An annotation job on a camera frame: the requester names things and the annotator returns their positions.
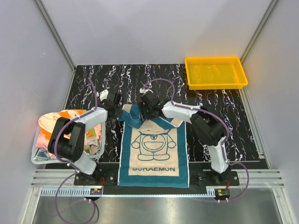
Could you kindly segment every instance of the white paper wall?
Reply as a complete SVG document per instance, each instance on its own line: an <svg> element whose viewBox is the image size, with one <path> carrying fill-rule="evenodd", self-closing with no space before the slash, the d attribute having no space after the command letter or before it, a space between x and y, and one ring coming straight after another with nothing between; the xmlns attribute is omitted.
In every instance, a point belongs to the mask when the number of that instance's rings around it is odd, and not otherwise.
<svg viewBox="0 0 299 224"><path fill-rule="evenodd" d="M20 223L38 118L59 111L71 70L34 1L0 3L0 217Z"/></svg>
<svg viewBox="0 0 299 224"><path fill-rule="evenodd" d="M273 168L299 221L299 1L280 1L244 63L249 98Z"/></svg>
<svg viewBox="0 0 299 224"><path fill-rule="evenodd" d="M43 0L75 64L242 56L270 0Z"/></svg>

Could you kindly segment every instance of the white basket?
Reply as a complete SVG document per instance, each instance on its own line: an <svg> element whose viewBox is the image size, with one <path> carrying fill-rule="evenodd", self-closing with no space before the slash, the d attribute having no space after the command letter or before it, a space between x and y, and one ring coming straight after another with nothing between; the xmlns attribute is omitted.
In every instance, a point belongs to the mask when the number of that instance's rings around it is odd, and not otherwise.
<svg viewBox="0 0 299 224"><path fill-rule="evenodd" d="M47 161L35 161L34 160L34 156L35 156L35 154L37 153L37 150L38 150L38 148L36 147L36 142L37 142L37 138L38 138L40 132L41 132L41 130L40 130L39 126L37 126L36 134L34 136L32 151L31 151L31 161L34 164L37 164L37 165L39 165L39 164L49 164L49 163L61 163L57 159L50 159L50 160L47 160ZM100 148L99 151L96 152L96 154L88 156L90 159L99 159L103 155L103 153L105 151L105 139L106 139L106 124L102 123L101 148Z"/></svg>

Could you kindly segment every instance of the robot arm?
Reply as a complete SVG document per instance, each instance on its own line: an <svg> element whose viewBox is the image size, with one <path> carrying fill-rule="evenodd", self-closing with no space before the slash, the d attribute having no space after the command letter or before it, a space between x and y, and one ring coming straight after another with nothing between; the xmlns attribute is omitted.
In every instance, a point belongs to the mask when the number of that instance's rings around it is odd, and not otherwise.
<svg viewBox="0 0 299 224"><path fill-rule="evenodd" d="M60 158L67 159L82 173L92 175L97 164L88 158L84 152L85 133L94 126L105 122L107 119L114 119L120 116L121 109L119 103L121 94L109 93L107 90L99 94L101 103L97 108L82 114L80 118L67 119L60 117L55 124L51 139L48 144L48 151L54 154L54 145L57 144L57 155ZM66 123L74 120L57 139L58 133ZM70 139L64 137L65 134L70 134Z"/></svg>
<svg viewBox="0 0 299 224"><path fill-rule="evenodd" d="M226 155L223 155L221 143L225 139L225 129L223 125L214 117L196 110L185 109L181 106L183 104L160 101L151 91L143 90L141 96L142 102L139 103L140 111L144 119L152 119L157 116L166 118L176 118L192 124L196 135L201 143L207 145L211 157L211 168L218 174L226 174L228 170L228 163ZM200 106L193 106L192 108L199 108L209 111L209 108L201 108Z"/></svg>

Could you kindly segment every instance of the black tabletop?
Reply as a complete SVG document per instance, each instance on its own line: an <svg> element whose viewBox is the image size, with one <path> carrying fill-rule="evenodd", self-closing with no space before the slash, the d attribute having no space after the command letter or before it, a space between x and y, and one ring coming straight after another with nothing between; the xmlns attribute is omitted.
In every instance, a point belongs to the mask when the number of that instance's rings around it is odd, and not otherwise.
<svg viewBox="0 0 299 224"><path fill-rule="evenodd" d="M165 78L175 84L174 100L188 105L212 105L226 122L230 137L226 151L231 161L258 161L258 152L238 90L199 90L187 87L184 64L127 64L127 65L80 65L71 86L66 109L91 109L94 96L87 80L91 77L98 92L109 89L119 92L124 103L140 101L139 89L154 78ZM167 82L150 85L160 99L170 98L172 88ZM119 162L123 124L106 123L105 152L101 162ZM189 161L208 161L207 147L202 145L190 124L186 124Z"/></svg>

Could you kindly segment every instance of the towel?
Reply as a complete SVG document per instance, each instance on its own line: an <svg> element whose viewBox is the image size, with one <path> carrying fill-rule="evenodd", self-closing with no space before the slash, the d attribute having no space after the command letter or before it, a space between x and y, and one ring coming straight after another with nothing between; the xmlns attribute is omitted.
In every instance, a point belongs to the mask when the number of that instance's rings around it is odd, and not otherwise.
<svg viewBox="0 0 299 224"><path fill-rule="evenodd" d="M120 186L189 187L185 122L142 121L137 105L124 105Z"/></svg>

